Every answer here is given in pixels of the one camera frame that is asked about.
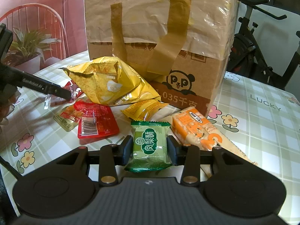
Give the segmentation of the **large yellow chip bag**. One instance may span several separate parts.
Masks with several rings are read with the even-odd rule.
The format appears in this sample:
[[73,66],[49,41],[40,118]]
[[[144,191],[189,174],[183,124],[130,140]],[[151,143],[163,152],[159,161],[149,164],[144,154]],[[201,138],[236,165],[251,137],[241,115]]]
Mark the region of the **large yellow chip bag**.
[[118,57],[104,56],[62,70],[96,104],[112,107],[161,99],[137,71]]

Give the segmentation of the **small yellow snack packet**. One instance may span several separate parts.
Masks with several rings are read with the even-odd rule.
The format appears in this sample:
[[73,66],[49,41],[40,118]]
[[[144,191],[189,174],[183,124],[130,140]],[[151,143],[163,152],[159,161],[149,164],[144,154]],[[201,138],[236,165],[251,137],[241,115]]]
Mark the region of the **small yellow snack packet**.
[[136,121],[150,121],[150,119],[161,109],[168,106],[167,103],[160,102],[157,99],[143,100],[130,104],[121,112]]

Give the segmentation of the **checkered flower tablecloth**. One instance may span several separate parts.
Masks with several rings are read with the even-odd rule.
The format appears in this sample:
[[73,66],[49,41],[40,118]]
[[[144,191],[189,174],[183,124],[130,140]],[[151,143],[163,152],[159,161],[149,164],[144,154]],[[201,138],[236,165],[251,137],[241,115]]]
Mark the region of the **checkered flower tablecloth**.
[[[61,106],[44,108],[44,95],[20,89],[20,98],[1,133],[1,156],[22,174],[79,147],[90,151],[119,144],[132,132],[123,107],[113,107],[119,134],[80,140],[54,116]],[[208,119],[251,161],[285,184],[287,197],[280,217],[299,223],[299,103],[294,95],[242,76],[226,73]]]

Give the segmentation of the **red barcode snack packet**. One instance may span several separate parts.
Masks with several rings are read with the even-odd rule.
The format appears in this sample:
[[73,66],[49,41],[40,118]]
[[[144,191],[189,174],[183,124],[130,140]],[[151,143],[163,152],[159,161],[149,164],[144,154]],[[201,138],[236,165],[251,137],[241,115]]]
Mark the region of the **red barcode snack packet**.
[[79,100],[74,104],[74,108],[82,113],[78,124],[79,139],[104,138],[119,133],[119,127],[109,106]]

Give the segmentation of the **green pineapple cake packet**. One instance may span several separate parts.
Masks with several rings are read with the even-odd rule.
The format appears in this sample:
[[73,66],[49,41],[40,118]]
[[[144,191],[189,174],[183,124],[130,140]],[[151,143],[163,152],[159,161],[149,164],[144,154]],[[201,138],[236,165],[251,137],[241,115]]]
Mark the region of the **green pineapple cake packet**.
[[133,130],[132,159],[125,169],[133,173],[160,171],[172,163],[168,157],[167,136],[170,123],[161,121],[131,121]]

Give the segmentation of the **red printed curtain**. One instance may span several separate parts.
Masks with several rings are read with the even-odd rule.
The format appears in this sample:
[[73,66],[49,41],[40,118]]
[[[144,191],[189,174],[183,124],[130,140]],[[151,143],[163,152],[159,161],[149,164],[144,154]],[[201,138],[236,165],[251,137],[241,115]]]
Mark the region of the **red printed curtain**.
[[87,50],[84,0],[1,0],[1,23],[13,32],[2,63],[31,74]]

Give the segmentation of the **red jerky snack packet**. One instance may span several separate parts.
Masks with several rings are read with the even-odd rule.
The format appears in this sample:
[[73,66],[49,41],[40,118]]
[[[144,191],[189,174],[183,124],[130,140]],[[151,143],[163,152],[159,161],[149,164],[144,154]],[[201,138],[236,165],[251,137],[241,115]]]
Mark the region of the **red jerky snack packet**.
[[71,92],[69,103],[76,101],[83,94],[81,88],[73,80],[67,82],[63,88]]

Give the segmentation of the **clear chicken snack packet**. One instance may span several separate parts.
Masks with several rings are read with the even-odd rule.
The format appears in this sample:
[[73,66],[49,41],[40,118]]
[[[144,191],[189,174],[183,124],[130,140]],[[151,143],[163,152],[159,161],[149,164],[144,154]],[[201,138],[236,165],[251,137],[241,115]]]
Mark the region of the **clear chicken snack packet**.
[[53,119],[66,131],[73,130],[82,118],[83,112],[75,109],[73,105],[64,107]]

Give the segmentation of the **orange white snack packet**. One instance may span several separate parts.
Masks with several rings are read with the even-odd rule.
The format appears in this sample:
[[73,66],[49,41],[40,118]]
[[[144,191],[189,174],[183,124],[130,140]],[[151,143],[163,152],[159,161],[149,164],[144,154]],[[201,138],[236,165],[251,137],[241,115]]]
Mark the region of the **orange white snack packet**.
[[171,129],[183,145],[195,145],[201,150],[211,151],[220,146],[244,160],[251,161],[241,149],[222,134],[195,107],[188,107],[164,118],[171,124]]

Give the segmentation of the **black exercise bike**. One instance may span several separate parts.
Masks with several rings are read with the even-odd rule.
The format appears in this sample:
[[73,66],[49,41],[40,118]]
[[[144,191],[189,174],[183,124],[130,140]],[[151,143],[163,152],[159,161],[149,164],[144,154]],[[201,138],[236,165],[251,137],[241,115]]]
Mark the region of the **black exercise bike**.
[[227,71],[286,90],[299,70],[299,0],[238,0]]

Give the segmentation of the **taped cardboard box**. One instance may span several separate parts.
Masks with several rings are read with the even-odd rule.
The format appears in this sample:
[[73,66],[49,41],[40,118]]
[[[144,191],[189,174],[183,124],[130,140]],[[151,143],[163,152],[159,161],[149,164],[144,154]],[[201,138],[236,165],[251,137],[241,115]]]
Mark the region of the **taped cardboard box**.
[[238,0],[84,0],[89,57],[115,56],[179,109],[207,115],[233,44]]

